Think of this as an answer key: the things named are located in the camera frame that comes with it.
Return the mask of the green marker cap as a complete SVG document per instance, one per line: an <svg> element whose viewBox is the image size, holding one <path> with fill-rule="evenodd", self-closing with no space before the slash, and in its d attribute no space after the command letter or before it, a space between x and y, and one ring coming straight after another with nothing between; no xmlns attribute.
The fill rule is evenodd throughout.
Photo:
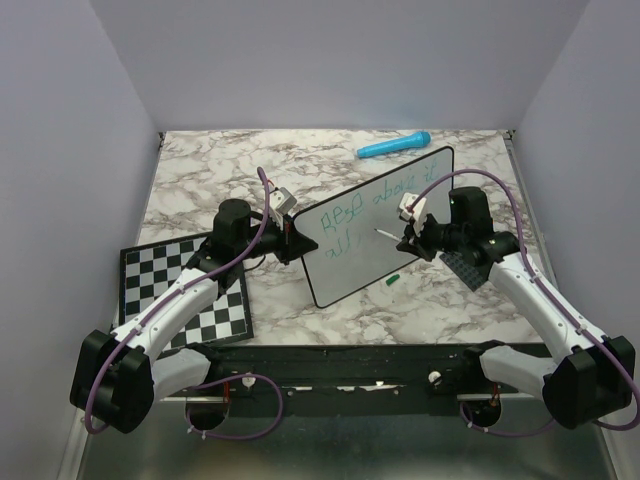
<svg viewBox="0 0 640 480"><path fill-rule="evenodd" d="M385 280L385 284L386 284L387 286L390 286L390 285L392 285L394 282L396 282L399 278L400 278L400 275L399 275L399 274L393 274L393 275L391 275L389 278L387 278L387 279Z"/></svg>

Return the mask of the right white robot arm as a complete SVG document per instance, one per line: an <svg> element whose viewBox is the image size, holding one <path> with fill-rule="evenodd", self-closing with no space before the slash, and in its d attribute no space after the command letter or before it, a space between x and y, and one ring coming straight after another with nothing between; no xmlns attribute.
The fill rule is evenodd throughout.
<svg viewBox="0 0 640 480"><path fill-rule="evenodd" d="M628 407L635 365L630 342L582 318L522 253L516 236L495 231L480 188L451 190L449 207L449 222L440 223L424 199L404 194L398 210L407 225L397 250L427 261L439 252L453 255L511 300L550 353L539 358L485 342L471 348L471 360L461 365L462 384L474 392L494 382L509 385L542 401L567 429Z"/></svg>

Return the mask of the black framed whiteboard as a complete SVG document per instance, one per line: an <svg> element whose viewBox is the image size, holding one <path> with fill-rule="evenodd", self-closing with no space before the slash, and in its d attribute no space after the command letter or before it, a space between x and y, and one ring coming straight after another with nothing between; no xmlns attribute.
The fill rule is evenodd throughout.
<svg viewBox="0 0 640 480"><path fill-rule="evenodd" d="M378 231L402 236L403 195L453 170L454 149L443 147L298 212L295 229L318 244L302 258L315 305L326 308L415 261Z"/></svg>

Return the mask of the green whiteboard marker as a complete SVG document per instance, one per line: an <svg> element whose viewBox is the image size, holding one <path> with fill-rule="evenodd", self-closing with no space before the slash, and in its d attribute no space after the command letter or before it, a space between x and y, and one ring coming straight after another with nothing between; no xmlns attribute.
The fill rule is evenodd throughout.
<svg viewBox="0 0 640 480"><path fill-rule="evenodd" d="M374 229L374 231L375 231L376 233L378 233L378 234L380 234L380 235L382 235L382 236L386 237L386 238L389 238L389 239L393 240L393 241L394 241L394 242L396 242L396 243L401 242L401 238L399 238L399 237L397 237L396 235L393 235L393 234L391 234L391 233L389 233L389 232L386 232L386 231L381 230L381 229L378 229L378 228L375 228L375 229Z"/></svg>

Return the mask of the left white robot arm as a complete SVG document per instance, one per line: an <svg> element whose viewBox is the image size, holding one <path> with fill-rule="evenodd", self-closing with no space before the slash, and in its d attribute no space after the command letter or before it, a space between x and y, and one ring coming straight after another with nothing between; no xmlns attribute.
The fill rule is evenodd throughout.
<svg viewBox="0 0 640 480"><path fill-rule="evenodd" d="M83 410L88 433L108 427L129 433L155 401L184 388L209 395L220 387L222 372L206 354L193 348L167 358L160 354L240 278L244 259L272 254L288 264L317 249L294 227L290 211L296 203L283 189L269 194L261 213L244 200L222 202L212 231L158 299L113 332L95 330L83 340L70 402Z"/></svg>

